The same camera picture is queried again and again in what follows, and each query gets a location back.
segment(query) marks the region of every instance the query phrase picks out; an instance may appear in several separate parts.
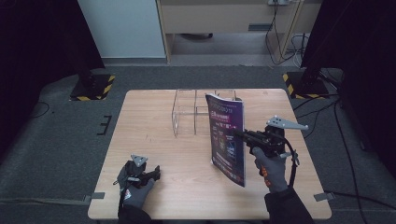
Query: book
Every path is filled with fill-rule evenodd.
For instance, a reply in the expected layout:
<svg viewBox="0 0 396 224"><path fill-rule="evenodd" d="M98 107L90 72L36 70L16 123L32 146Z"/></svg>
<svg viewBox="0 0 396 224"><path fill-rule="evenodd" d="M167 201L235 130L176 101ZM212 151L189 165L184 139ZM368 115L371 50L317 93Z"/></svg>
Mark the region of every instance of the book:
<svg viewBox="0 0 396 224"><path fill-rule="evenodd" d="M212 162L230 180L245 186L245 149L243 139L233 130L244 131L244 103L229 100L216 94L205 95L209 112Z"/></svg>

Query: white wall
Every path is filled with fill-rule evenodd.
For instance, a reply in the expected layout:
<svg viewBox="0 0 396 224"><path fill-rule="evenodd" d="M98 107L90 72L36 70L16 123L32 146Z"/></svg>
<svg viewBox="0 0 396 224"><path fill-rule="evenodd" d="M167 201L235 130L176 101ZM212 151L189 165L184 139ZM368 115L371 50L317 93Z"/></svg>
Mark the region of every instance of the white wall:
<svg viewBox="0 0 396 224"><path fill-rule="evenodd" d="M78 0L102 58L165 58L155 0Z"/></svg>

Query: hand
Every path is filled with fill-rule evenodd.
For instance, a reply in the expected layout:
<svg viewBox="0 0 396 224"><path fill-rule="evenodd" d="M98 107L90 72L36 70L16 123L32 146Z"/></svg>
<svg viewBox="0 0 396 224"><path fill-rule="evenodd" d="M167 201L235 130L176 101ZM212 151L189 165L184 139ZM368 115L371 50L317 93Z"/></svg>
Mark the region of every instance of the hand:
<svg viewBox="0 0 396 224"><path fill-rule="evenodd" d="M260 175L264 177L265 185L271 193L283 191L288 188L285 179L285 161L286 158L273 157L268 158L259 147L252 149L256 160L256 167L260 170Z"/></svg>
<svg viewBox="0 0 396 224"><path fill-rule="evenodd" d="M135 186L131 185L125 191L125 197L123 204L133 205L138 208L143 207L143 203L145 202L149 192L151 191L152 187L154 187L155 180L151 178L147 185L137 189Z"/></svg>

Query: power strip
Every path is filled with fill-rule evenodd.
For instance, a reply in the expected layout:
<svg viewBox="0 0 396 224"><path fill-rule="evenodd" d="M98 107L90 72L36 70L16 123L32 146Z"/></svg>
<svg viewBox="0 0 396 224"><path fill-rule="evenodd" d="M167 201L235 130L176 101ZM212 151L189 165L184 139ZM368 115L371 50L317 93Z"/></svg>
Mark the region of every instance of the power strip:
<svg viewBox="0 0 396 224"><path fill-rule="evenodd" d="M277 4L278 6L286 6L290 3L290 0L268 0L269 6L274 6Z"/></svg>

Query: gray carpet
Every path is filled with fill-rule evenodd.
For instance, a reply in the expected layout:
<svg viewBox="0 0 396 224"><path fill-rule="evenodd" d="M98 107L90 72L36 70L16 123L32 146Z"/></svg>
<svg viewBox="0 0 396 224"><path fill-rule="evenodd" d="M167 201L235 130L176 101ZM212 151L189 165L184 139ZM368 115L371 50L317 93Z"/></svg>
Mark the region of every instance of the gray carpet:
<svg viewBox="0 0 396 224"><path fill-rule="evenodd" d="M282 76L295 67L260 66L128 66L108 67L95 73L116 76L109 95L102 101L73 102L69 94L78 77L49 84L40 95L32 118L21 130L7 159L0 167L0 198L50 198L82 200L91 195L105 159L120 108L128 90L149 89L286 89ZM336 97L313 100L295 111L296 117L334 102ZM293 107L305 100L290 99ZM334 107L298 118L315 127L305 140L323 188L355 194L346 148L338 131ZM396 180L374 152L360 143L345 111L336 107L351 155L360 195L396 206ZM112 116L106 135L104 116ZM357 200L338 196L330 201L332 217L318 223L363 223ZM361 200L368 223L392 223L395 210ZM95 223L88 206L48 204L1 204L0 223Z"/></svg>

